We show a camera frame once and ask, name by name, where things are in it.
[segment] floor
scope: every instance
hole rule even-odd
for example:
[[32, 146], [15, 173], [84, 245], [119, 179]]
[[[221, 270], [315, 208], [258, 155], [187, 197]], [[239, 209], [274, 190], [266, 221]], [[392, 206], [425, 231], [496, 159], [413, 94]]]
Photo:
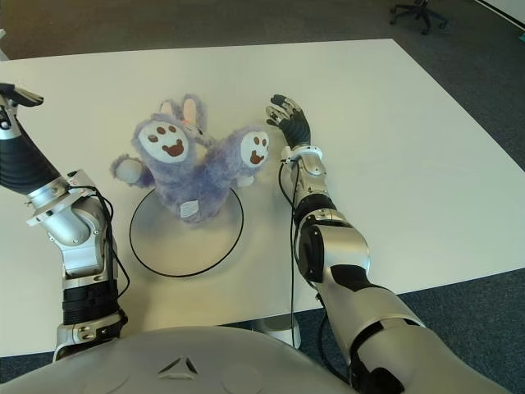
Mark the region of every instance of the floor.
[[[9, 58], [152, 48], [393, 38], [525, 169], [522, 31], [474, 0], [432, 0], [450, 19], [388, 23], [395, 0], [54, 0], [2, 2]], [[525, 270], [403, 295], [456, 354], [512, 392], [525, 392]], [[319, 311], [298, 316], [302, 351], [318, 359]], [[340, 369], [333, 336], [326, 351]], [[49, 355], [0, 359], [0, 382]]]

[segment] office chair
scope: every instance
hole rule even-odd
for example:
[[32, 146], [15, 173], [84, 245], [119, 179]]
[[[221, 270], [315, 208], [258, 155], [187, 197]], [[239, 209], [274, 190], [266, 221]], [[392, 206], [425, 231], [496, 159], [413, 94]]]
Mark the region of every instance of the office chair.
[[[396, 4], [393, 8], [390, 9], [390, 13], [394, 14], [392, 15], [392, 19], [390, 19], [390, 24], [394, 25], [395, 22], [397, 21], [397, 18], [399, 18], [400, 16], [415, 15], [416, 16], [415, 19], [422, 18], [423, 21], [425, 22], [426, 28], [422, 30], [421, 34], [427, 35], [431, 28], [429, 16], [433, 16], [439, 21], [441, 21], [441, 23], [438, 25], [439, 28], [444, 29], [449, 23], [449, 21], [445, 19], [443, 16], [441, 16], [440, 14], [429, 10], [427, 8], [429, 1], [430, 0], [416, 0], [413, 5]], [[403, 11], [399, 14], [396, 14], [398, 8], [401, 8], [407, 11]]]

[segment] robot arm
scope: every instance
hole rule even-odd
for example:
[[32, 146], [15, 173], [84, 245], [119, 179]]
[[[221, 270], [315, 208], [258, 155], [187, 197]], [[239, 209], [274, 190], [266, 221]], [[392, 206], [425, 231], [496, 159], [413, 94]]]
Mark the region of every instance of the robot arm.
[[283, 159], [294, 185], [299, 271], [326, 308], [352, 386], [363, 393], [506, 392], [455, 356], [399, 297], [370, 283], [367, 242], [328, 194], [302, 109], [281, 95], [271, 101], [279, 108], [267, 108], [268, 123], [290, 146]]
[[84, 172], [72, 172], [66, 181], [16, 117], [19, 105], [42, 102], [36, 94], [0, 84], [0, 185], [29, 197], [35, 209], [29, 225], [44, 227], [62, 253], [63, 322], [54, 355], [58, 360], [119, 337], [127, 317], [117, 302], [112, 213]]

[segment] toy tag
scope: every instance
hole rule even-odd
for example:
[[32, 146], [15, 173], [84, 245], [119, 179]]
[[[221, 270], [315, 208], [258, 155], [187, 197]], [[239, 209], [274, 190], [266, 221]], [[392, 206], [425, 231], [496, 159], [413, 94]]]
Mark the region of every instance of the toy tag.
[[195, 215], [199, 211], [199, 201], [186, 201], [180, 205], [180, 217], [187, 218], [191, 215]]

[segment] plush toy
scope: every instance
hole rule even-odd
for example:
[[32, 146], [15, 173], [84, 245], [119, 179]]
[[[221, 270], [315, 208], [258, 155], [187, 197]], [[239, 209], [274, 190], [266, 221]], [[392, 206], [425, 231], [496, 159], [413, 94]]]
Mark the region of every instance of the plush toy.
[[[206, 133], [202, 102], [187, 94], [182, 108], [168, 100], [161, 113], [137, 125], [131, 140], [140, 158], [125, 154], [111, 165], [130, 186], [155, 187], [160, 201], [184, 222], [215, 217], [232, 186], [249, 186], [267, 159], [269, 139], [261, 126], [247, 126], [223, 140]], [[195, 145], [207, 149], [198, 160]]]

